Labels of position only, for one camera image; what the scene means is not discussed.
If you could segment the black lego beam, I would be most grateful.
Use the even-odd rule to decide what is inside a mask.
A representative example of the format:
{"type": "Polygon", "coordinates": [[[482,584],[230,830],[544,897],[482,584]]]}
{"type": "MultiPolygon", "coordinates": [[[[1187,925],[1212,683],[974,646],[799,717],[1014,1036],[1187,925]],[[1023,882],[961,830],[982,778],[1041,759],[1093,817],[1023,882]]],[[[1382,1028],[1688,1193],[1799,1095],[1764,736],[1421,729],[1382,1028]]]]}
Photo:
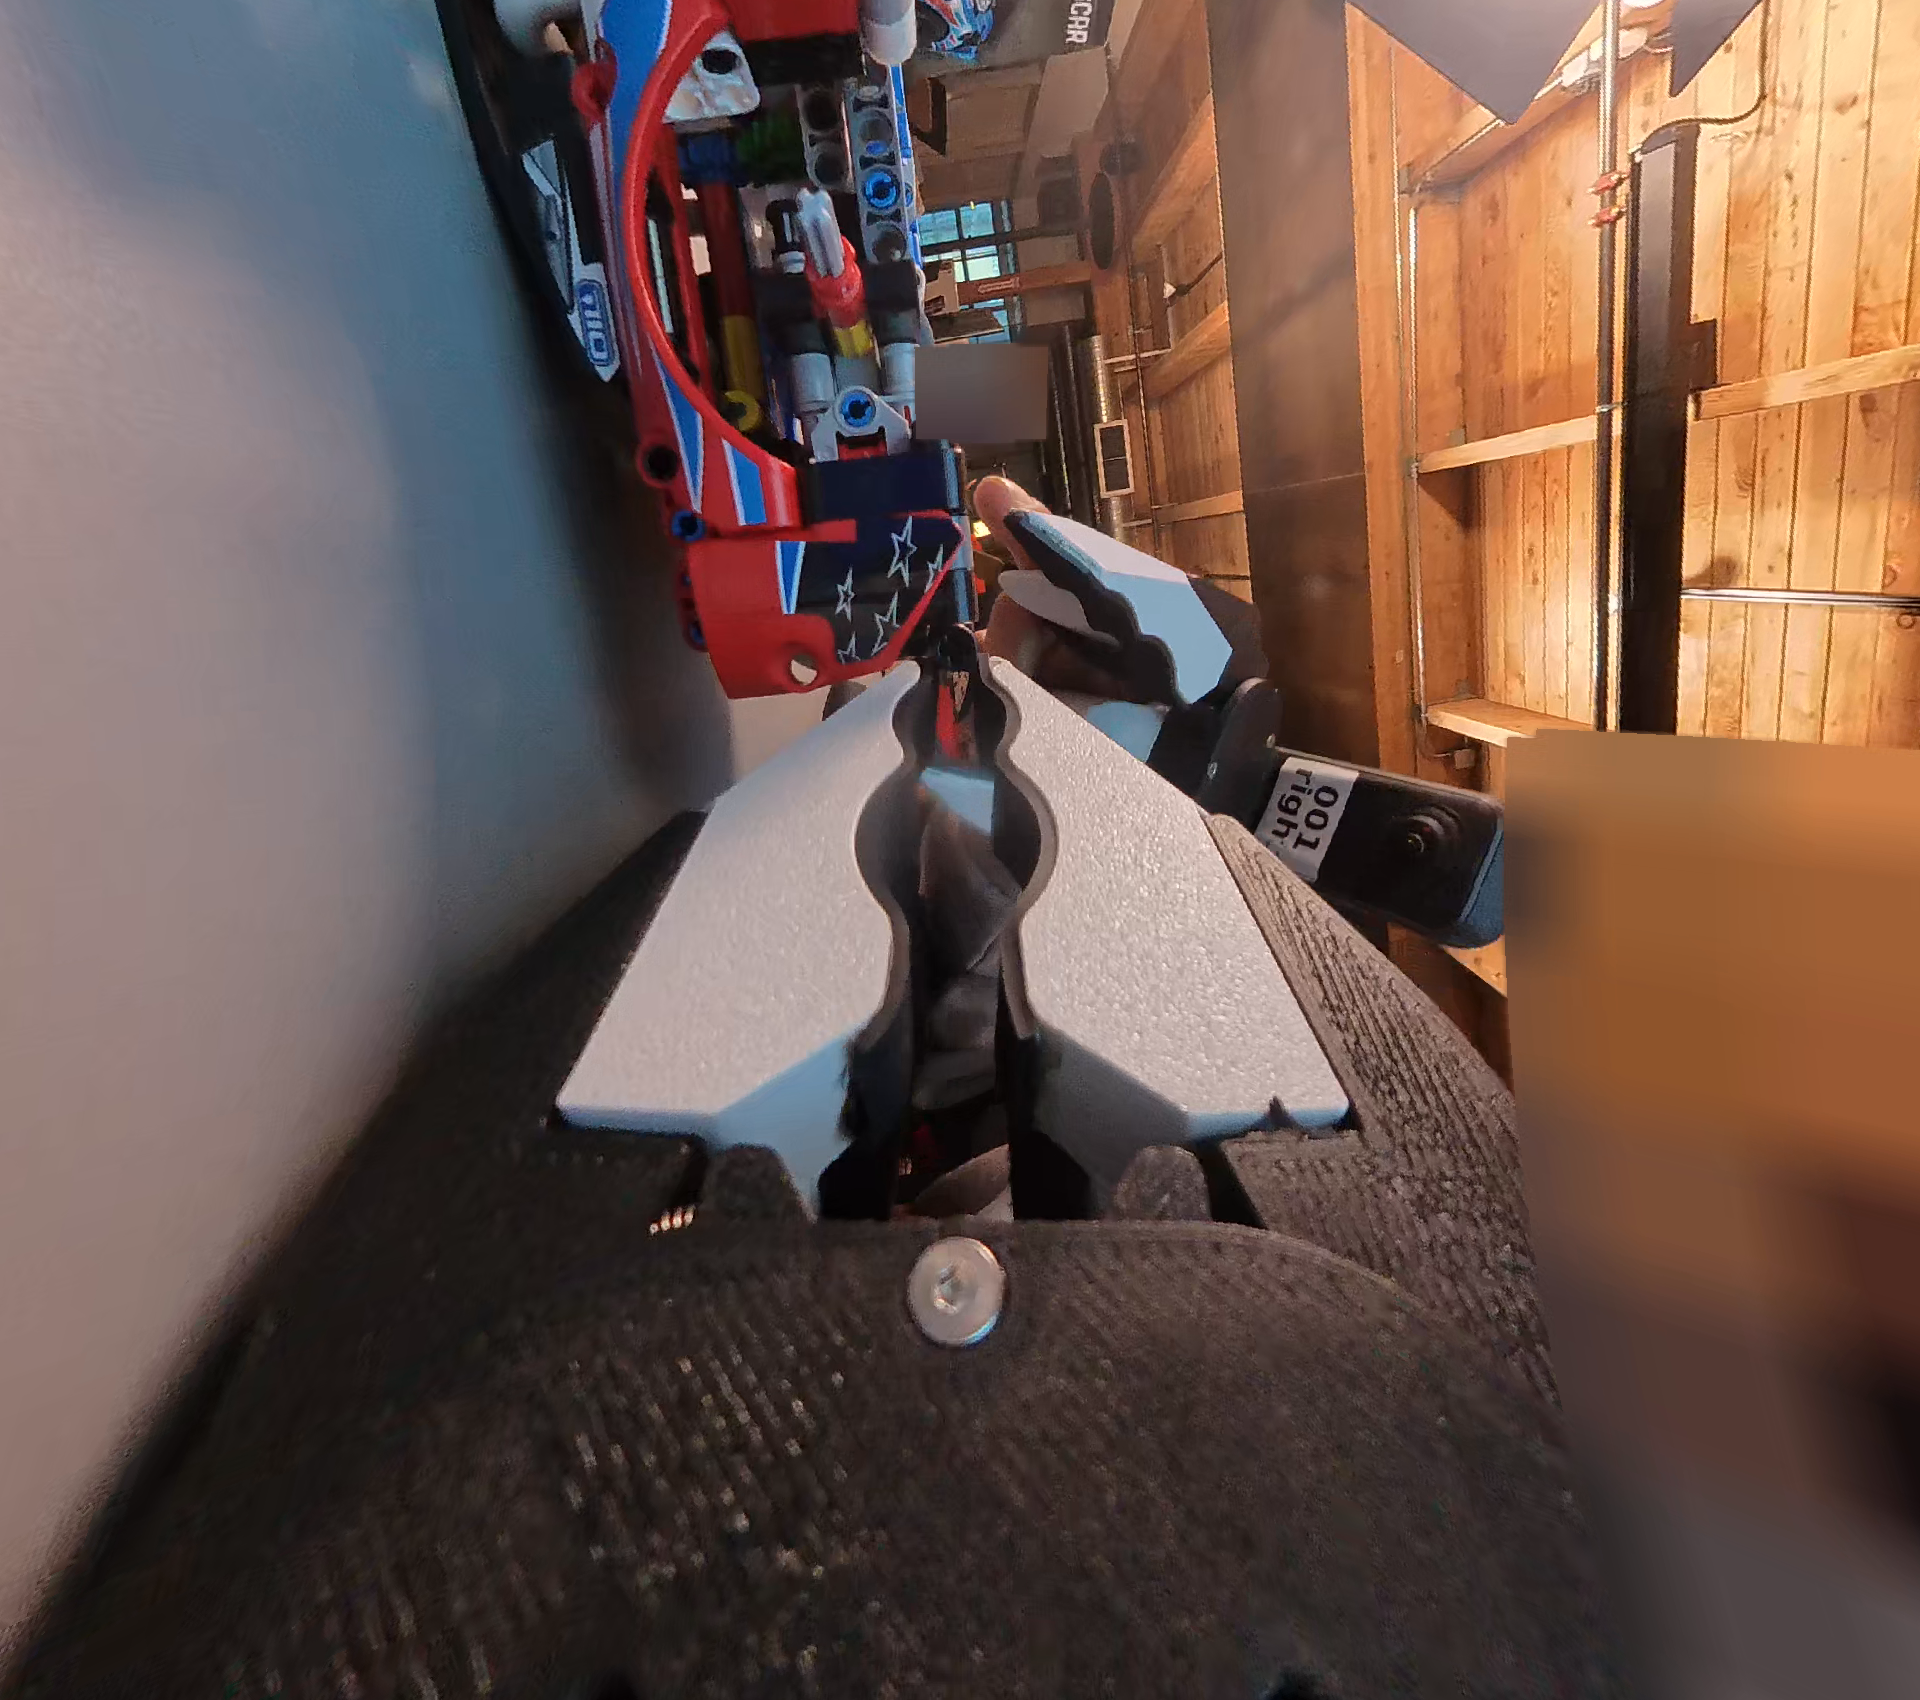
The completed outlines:
{"type": "Polygon", "coordinates": [[[929,729],[929,748],[930,748],[930,761],[933,761],[937,766],[954,769],[954,770],[972,770],[972,769],[976,769],[976,766],[982,762],[982,742],[981,742],[981,734],[979,734],[979,703],[981,703],[979,658],[981,658],[981,655],[979,655],[979,644],[976,644],[974,632],[972,632],[971,628],[948,628],[946,632],[943,632],[943,634],[937,639],[937,643],[935,643],[935,644],[930,646],[930,651],[929,651],[929,657],[926,657],[929,675],[926,675],[926,678],[929,678],[929,683],[930,683],[930,693],[933,693],[933,713],[930,713],[930,729],[929,729]],[[967,762],[967,765],[959,765],[959,762],[954,765],[954,762],[941,761],[941,754],[939,754],[939,744],[937,744],[937,721],[939,721],[937,713],[939,713],[939,711],[937,711],[937,707],[939,707],[939,690],[941,690],[941,678],[943,678],[943,675],[961,675],[961,677],[971,678],[969,715],[972,717],[974,759],[972,759],[972,762],[967,762]]]}

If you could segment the red white blue lego car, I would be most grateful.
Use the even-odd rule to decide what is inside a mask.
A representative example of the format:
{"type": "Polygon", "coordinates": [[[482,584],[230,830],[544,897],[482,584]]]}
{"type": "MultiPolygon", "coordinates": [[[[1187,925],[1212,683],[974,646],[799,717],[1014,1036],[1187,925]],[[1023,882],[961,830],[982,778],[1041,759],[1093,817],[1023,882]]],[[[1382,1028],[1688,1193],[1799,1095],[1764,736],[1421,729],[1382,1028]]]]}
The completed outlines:
{"type": "Polygon", "coordinates": [[[733,698],[971,627],[965,466],[919,417],[907,67],[972,0],[434,0],[503,225],[625,393],[733,698]]]}

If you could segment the person's right hand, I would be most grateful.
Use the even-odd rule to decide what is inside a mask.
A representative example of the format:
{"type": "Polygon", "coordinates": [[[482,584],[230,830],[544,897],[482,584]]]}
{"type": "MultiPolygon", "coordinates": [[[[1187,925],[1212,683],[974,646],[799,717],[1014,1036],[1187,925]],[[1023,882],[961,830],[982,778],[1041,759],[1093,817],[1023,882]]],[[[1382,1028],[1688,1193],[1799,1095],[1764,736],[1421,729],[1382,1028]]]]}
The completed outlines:
{"type": "Polygon", "coordinates": [[[1057,617],[1036,613],[1028,593],[1011,591],[1006,579],[1041,570],[1035,550],[1011,524],[1014,516],[1041,513],[1045,513],[1042,503],[1009,477],[988,475],[972,489],[972,514],[982,524],[986,545],[1003,569],[988,620],[979,637],[981,651],[1057,695],[1093,695],[1103,685],[1103,677],[1096,668],[1091,670],[1081,639],[1057,617]]]}

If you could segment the window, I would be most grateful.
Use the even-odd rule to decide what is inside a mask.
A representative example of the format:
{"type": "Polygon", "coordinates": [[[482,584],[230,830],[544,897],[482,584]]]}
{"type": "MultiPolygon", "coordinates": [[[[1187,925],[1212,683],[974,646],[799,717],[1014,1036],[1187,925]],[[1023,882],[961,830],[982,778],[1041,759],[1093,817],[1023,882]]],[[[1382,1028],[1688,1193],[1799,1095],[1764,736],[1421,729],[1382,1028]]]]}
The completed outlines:
{"type": "Polygon", "coordinates": [[[929,274],[946,268],[961,285],[1003,282],[1019,274],[1006,198],[933,209],[917,222],[917,241],[929,274]]]}

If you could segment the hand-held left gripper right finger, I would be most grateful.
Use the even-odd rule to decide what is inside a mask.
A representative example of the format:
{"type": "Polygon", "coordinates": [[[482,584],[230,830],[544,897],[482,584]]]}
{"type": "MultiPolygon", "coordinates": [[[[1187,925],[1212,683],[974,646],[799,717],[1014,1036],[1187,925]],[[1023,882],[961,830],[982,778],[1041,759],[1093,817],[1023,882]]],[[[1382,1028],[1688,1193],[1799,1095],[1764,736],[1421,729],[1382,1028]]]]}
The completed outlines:
{"type": "Polygon", "coordinates": [[[1206,812],[1011,665],[982,681],[1039,823],[1013,986],[1039,1134],[1104,1206],[1142,1150],[1337,1129],[1351,1097],[1206,812]]]}

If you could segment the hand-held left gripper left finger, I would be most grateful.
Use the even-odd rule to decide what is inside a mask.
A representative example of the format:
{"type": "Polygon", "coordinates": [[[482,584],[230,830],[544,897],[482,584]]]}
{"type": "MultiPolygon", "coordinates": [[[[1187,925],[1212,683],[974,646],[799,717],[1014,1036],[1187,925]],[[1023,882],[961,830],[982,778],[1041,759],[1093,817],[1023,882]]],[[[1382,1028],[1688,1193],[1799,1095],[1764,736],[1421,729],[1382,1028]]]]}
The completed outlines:
{"type": "Polygon", "coordinates": [[[885,1211],[937,705],[900,665],[716,801],[559,1090],[569,1127],[758,1148],[811,1214],[885,1211]]]}

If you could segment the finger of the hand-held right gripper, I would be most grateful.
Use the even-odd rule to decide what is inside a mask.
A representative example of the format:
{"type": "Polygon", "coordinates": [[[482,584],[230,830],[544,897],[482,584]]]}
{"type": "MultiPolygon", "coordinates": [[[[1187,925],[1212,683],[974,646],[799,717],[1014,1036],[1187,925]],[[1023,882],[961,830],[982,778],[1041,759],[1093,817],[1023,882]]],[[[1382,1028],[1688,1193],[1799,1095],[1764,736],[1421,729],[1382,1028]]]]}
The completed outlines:
{"type": "Polygon", "coordinates": [[[1057,513],[1014,514],[1011,526],[1039,573],[1116,637],[1139,698],[1206,705],[1266,677],[1256,610],[1223,588],[1057,513]]]}
{"type": "Polygon", "coordinates": [[[997,655],[1063,707],[1148,762],[1166,721],[1165,705],[1142,701],[1125,644],[1093,627],[1081,598],[1042,573],[999,577],[997,655]]]}

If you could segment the black light stand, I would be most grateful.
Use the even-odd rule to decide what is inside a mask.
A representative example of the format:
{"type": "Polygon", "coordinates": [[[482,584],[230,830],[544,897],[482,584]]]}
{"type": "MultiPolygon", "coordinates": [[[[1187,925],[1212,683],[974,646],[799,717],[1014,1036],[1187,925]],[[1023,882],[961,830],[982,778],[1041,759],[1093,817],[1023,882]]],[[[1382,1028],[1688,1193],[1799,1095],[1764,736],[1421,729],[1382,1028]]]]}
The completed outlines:
{"type": "Polygon", "coordinates": [[[1697,122],[1657,129],[1631,169],[1619,462],[1616,726],[1678,729],[1690,400],[1717,380],[1717,322],[1692,312],[1697,122]]]}

